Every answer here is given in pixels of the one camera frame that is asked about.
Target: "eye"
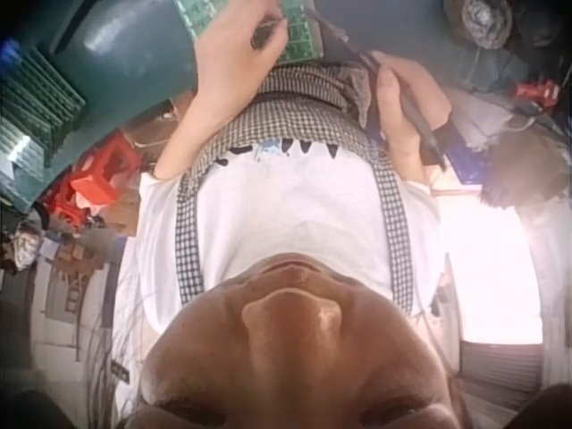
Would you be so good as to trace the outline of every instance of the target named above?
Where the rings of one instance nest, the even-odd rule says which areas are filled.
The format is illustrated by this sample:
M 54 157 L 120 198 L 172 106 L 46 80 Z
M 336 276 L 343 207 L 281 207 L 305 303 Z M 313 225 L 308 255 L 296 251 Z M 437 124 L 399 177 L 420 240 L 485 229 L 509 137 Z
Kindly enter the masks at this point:
M 221 427 L 226 423 L 223 413 L 187 401 L 170 401 L 161 404 L 159 408 L 194 425 Z
M 415 412 L 416 410 L 409 405 L 372 407 L 361 414 L 359 423 L 364 427 L 380 427 Z

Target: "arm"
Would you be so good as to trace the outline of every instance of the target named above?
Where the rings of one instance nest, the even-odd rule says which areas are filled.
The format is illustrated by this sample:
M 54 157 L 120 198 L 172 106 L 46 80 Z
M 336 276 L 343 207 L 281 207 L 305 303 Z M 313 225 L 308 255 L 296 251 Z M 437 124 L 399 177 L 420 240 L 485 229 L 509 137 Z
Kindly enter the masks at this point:
M 193 165 L 200 149 L 222 127 L 219 119 L 206 115 L 201 104 L 193 100 L 157 161 L 155 177 L 168 181 L 184 173 Z
M 373 55 L 384 64 L 377 77 L 377 103 L 393 168 L 403 181 L 428 185 L 419 152 L 421 138 L 401 110 L 401 88 L 396 75 L 408 84 L 432 130 L 437 130 L 449 120 L 450 101 L 429 72 L 418 63 L 381 52 L 373 52 Z
M 229 2 L 195 42 L 197 96 L 157 162 L 157 179 L 185 172 L 205 143 L 252 101 L 288 43 L 288 22 L 280 21 L 262 48 L 250 41 L 264 17 L 280 14 L 276 0 Z

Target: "red object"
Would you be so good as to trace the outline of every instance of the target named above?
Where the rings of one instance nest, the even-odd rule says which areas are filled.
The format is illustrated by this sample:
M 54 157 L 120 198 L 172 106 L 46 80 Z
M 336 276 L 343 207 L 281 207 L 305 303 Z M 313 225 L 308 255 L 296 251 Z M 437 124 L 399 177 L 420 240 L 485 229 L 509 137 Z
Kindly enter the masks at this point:
M 560 87 L 552 80 L 536 85 L 518 83 L 515 91 L 515 98 L 535 101 L 546 110 L 553 108 L 558 103 L 559 95 Z
M 107 206 L 117 201 L 140 163 L 138 152 L 116 131 L 105 146 L 88 151 L 80 159 L 70 184 L 92 205 Z
M 89 214 L 89 209 L 78 208 L 75 205 L 75 190 L 70 186 L 69 174 L 48 192 L 44 199 L 44 207 L 50 215 L 64 219 L 75 228 L 81 227 Z

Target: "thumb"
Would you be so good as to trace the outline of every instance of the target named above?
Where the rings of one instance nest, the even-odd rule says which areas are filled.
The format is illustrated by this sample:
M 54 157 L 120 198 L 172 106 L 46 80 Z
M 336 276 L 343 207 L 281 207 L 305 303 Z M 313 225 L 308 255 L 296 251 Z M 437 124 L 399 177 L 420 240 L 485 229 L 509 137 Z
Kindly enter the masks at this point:
M 383 132 L 389 138 L 400 132 L 406 121 L 401 110 L 401 88 L 395 73 L 386 65 L 382 65 L 377 75 L 377 104 Z
M 270 70 L 276 64 L 282 52 L 284 52 L 287 44 L 288 20 L 284 18 L 274 27 L 272 35 L 268 38 L 259 54 L 259 61 L 265 68 Z

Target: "checkered suspender strap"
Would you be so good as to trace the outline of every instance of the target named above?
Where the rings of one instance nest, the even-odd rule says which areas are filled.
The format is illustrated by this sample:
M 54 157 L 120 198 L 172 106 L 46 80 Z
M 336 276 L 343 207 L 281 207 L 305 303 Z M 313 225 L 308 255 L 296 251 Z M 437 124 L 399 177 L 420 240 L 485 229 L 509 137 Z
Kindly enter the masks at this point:
M 411 313 L 414 276 L 407 217 L 390 161 L 379 148 L 374 147 L 357 123 L 358 115 L 363 117 L 364 109 L 367 110 L 369 105 L 367 95 L 360 94 L 359 88 L 355 89 L 360 86 L 356 85 L 359 81 L 356 75 L 361 72 L 351 68 L 316 69 L 306 65 L 274 71 L 263 84 L 263 93 L 285 88 L 288 92 L 325 100 L 334 107 L 305 98 L 252 105 L 205 145 L 192 169 L 181 179 L 177 197 L 175 255 L 183 305 L 205 289 L 198 253 L 197 194 L 208 168 L 231 148 L 289 138 L 339 145 L 372 165 L 391 259 L 393 301 L 407 314 Z M 335 79 L 336 85 L 333 85 L 332 80 Z M 313 84 L 299 84 L 309 81 Z M 336 91 L 343 97 L 333 97 L 332 92 Z M 367 100 L 367 105 L 360 103 L 363 99 Z M 349 117 L 352 106 L 359 111 L 355 120 Z

